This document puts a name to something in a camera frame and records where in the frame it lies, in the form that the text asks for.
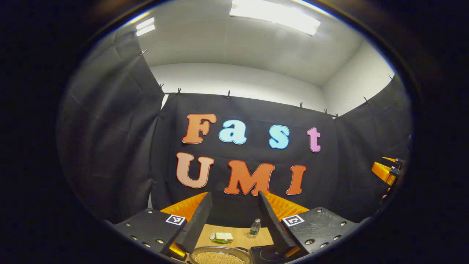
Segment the light blue letter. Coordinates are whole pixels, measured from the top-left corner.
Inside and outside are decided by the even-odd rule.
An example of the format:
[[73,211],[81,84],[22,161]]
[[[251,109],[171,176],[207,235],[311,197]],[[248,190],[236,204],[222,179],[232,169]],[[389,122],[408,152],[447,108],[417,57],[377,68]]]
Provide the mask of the light blue letter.
[[223,123],[224,128],[218,134],[218,138],[223,142],[234,142],[235,144],[241,145],[248,140],[244,133],[246,132],[246,125],[239,120],[228,120]]
[[269,134],[272,137],[269,139],[271,148],[284,149],[288,146],[288,136],[290,135],[288,127],[275,124],[270,127]]

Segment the ceiling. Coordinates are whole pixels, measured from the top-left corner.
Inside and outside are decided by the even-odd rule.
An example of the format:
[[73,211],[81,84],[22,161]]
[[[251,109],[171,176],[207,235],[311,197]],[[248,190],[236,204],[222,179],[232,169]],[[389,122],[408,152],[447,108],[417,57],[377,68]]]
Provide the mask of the ceiling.
[[322,87],[357,51],[362,36],[327,14],[289,0],[276,2],[320,20],[316,34],[230,17],[231,0],[173,0],[150,11],[146,18],[155,18],[156,29],[138,38],[140,47],[147,49],[144,56],[150,67],[186,62],[234,64]]

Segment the induction cooktop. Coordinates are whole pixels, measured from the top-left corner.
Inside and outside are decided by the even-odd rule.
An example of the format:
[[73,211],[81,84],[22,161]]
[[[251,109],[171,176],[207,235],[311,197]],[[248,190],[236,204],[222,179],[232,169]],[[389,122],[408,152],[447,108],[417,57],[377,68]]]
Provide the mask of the induction cooktop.
[[254,264],[281,264],[299,257],[298,255],[285,257],[279,254],[273,245],[251,247],[251,255]]

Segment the water bottle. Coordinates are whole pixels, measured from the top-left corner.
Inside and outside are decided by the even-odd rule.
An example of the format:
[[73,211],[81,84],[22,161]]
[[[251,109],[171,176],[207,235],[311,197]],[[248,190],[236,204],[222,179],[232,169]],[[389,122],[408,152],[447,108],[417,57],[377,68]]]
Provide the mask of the water bottle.
[[251,229],[249,230],[248,238],[255,238],[261,229],[261,220],[258,218],[256,221],[251,225]]

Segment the black curtain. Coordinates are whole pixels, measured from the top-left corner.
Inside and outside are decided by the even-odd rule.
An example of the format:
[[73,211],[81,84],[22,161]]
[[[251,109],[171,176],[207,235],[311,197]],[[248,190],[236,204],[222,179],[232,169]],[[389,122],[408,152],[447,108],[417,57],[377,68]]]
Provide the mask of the black curtain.
[[[231,160],[245,161],[250,173],[262,163],[275,166],[269,191],[307,208],[318,206],[361,222],[375,213],[386,193],[387,185],[371,168],[382,156],[408,157],[408,136],[412,131],[410,101],[398,76],[369,103],[332,120],[330,115],[298,107],[238,97],[182,93],[169,95],[162,109],[152,143],[152,204],[161,209],[201,192],[213,193],[213,209],[208,224],[248,227],[261,218],[257,197],[251,194],[224,193],[228,186]],[[187,132],[189,114],[215,114],[209,133],[200,144],[182,143]],[[223,122],[243,121],[248,140],[242,145],[225,143],[218,138]],[[274,124],[290,129],[286,149],[268,145],[269,128]],[[316,127],[321,151],[312,153],[306,132]],[[194,156],[189,176],[199,177],[197,158],[214,159],[207,185],[200,189],[181,184],[176,177],[178,152]],[[303,192],[286,195],[293,165],[304,165]]]
[[[201,136],[200,144],[185,144],[189,114],[215,114],[217,121],[210,124],[207,135]],[[219,132],[223,122],[237,119],[246,124],[247,141],[242,145],[222,142]],[[285,149],[272,149],[269,146],[269,129],[279,124],[290,131],[289,145]],[[321,150],[310,150],[307,131],[316,127],[321,133],[318,143]],[[151,165],[153,187],[151,202],[154,208],[162,209],[180,200],[202,192],[212,192],[213,208],[207,220],[211,225],[249,227],[256,218],[261,218],[258,197],[241,192],[233,195],[224,193],[228,187],[231,160],[244,161],[250,174],[262,163],[275,166],[269,183],[269,191],[307,208],[331,207],[338,182],[338,145],[335,127],[331,116],[324,113],[300,109],[290,105],[262,100],[210,94],[171,93],[160,112],[152,142]],[[198,157],[214,159],[210,167],[207,184],[194,189],[180,183],[176,176],[178,152],[194,156],[190,163],[189,176],[198,179],[200,163]],[[292,181],[290,168],[303,165],[302,192],[287,195]]]
[[146,208],[151,187],[164,93],[140,53],[135,27],[106,35],[71,78],[58,118],[65,176],[95,216],[113,223]]
[[360,222],[380,207],[389,185],[371,167],[381,157],[408,158],[408,137],[412,133],[409,96],[399,76],[378,94],[334,120],[337,131],[340,170],[337,194],[330,210],[353,222]]

